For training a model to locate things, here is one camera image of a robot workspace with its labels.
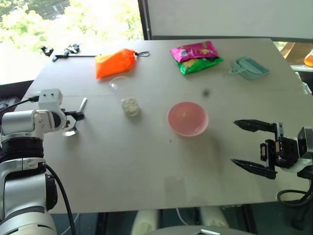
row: green foliage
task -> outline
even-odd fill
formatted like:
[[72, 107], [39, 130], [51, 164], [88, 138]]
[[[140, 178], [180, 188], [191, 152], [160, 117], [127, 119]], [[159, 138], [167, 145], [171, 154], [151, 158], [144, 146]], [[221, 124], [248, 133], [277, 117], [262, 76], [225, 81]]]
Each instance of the green foliage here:
[[71, 0], [64, 14], [55, 20], [44, 20], [37, 13], [58, 2], [0, 0], [0, 13], [5, 12], [0, 21], [0, 41], [40, 51], [42, 45], [143, 39], [136, 0]]

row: pink snack package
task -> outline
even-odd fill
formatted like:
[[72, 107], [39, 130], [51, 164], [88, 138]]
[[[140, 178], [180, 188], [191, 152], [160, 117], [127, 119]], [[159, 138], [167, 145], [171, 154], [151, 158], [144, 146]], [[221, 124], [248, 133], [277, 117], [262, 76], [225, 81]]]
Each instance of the pink snack package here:
[[178, 62], [183, 62], [193, 58], [209, 58], [219, 56], [211, 41], [176, 47], [171, 49], [171, 54]]

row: table surface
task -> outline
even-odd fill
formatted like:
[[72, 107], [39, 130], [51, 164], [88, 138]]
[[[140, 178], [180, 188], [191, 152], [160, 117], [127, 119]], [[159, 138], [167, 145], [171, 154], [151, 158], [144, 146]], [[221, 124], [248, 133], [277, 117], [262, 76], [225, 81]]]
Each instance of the table surface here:
[[[77, 110], [88, 98], [79, 133], [45, 135], [47, 163], [58, 173], [73, 212], [111, 212], [140, 209], [229, 205], [275, 201], [283, 189], [307, 190], [308, 181], [277, 169], [276, 180], [244, 171], [230, 158], [260, 161], [259, 144], [273, 134], [244, 131], [238, 119], [280, 121], [285, 135], [297, 136], [312, 125], [312, 98], [269, 39], [214, 39], [222, 64], [182, 75], [169, 50], [203, 40], [127, 42], [107, 46], [137, 52], [131, 78], [141, 114], [127, 118], [109, 89], [110, 76], [95, 79], [93, 58], [59, 59], [48, 63], [25, 96], [59, 88], [62, 107]], [[85, 49], [105, 52], [105, 49]], [[249, 56], [270, 69], [257, 81], [228, 75], [232, 60]], [[204, 89], [210, 96], [204, 98]], [[185, 139], [169, 127], [167, 112], [176, 103], [199, 103], [209, 115], [209, 127], [200, 136]], [[37, 109], [25, 103], [17, 110]], [[61, 194], [52, 213], [66, 212]]]

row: snack bag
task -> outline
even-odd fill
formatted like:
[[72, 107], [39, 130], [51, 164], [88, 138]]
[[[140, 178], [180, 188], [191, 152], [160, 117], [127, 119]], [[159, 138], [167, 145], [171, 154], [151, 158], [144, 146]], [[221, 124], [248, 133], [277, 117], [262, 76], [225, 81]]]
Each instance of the snack bag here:
[[200, 59], [190, 59], [184, 62], [176, 61], [176, 64], [180, 67], [182, 74], [189, 74], [192, 72], [201, 71], [213, 65], [217, 65], [223, 62], [221, 57], [212, 57], [212, 58], [200, 58]]
[[171, 54], [178, 62], [183, 62], [194, 58], [219, 56], [211, 41], [176, 47], [171, 49]]

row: metal spoon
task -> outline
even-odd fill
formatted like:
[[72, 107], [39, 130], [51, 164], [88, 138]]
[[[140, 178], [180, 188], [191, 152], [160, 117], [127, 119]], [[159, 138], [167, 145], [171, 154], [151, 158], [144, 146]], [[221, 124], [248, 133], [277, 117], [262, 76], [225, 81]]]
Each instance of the metal spoon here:
[[[82, 111], [83, 111], [83, 109], [84, 109], [84, 107], [85, 107], [85, 105], [86, 105], [86, 102], [87, 102], [87, 98], [85, 97], [85, 98], [83, 99], [83, 101], [82, 101], [80, 107], [79, 107], [79, 110], [78, 110], [79, 112], [82, 112]], [[77, 133], [76, 122], [77, 122], [77, 121], [75, 120], [74, 126], [73, 126], [72, 128], [70, 128], [70, 129], [68, 129], [67, 131], [64, 131], [64, 132], [63, 132], [63, 135], [64, 135], [64, 136], [69, 137], [69, 136], [73, 136], [73, 135], [75, 135], [75, 134]]]

